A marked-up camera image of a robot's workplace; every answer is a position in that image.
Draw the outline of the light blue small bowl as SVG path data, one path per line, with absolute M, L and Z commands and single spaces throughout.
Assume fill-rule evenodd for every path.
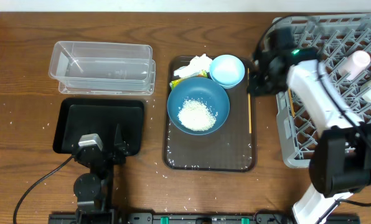
M 238 85 L 245 76 L 245 66 L 234 55 L 220 55 L 210 64 L 210 77 L 225 89 Z

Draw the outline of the wooden chopstick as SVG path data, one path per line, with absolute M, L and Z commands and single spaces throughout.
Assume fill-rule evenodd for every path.
M 250 77 L 249 77 L 249 73 L 250 73 L 250 69 L 248 68 L 247 69 L 247 84 L 249 85 L 249 80 L 250 80 Z M 252 134 L 252 121 L 251 121 L 251 96 L 250 96 L 250 93 L 249 91 L 247 90 L 247 96 L 248 96 L 248 131 L 250 134 Z
M 288 97 L 289 97 L 291 115 L 294 118 L 295 117 L 295 112 L 294 112 L 294 106 L 293 106 L 293 97 L 292 97 L 292 92 L 289 88 L 288 88 Z

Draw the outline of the pink cup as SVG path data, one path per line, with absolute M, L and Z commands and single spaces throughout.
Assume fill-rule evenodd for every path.
M 347 76 L 347 80 L 353 80 L 368 67 L 370 62 L 371 56 L 367 52 L 355 51 L 346 58 L 345 63 L 339 69 L 339 75 Z

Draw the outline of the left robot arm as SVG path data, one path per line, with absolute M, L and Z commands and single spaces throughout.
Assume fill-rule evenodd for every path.
M 112 208 L 113 169 L 126 162 L 128 145 L 121 126 L 116 126 L 113 144 L 104 146 L 97 133 L 83 135 L 78 148 L 72 152 L 74 160 L 90 169 L 73 185 L 78 210 L 82 213 L 107 212 Z

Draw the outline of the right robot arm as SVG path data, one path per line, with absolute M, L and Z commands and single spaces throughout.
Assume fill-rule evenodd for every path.
M 312 119 L 318 144 L 309 162 L 311 184 L 293 207 L 295 223 L 324 223 L 342 203 L 371 207 L 350 196 L 371 185 L 371 123 L 365 123 L 330 83 L 313 49 L 257 49 L 247 88 L 252 96 L 295 92 Z

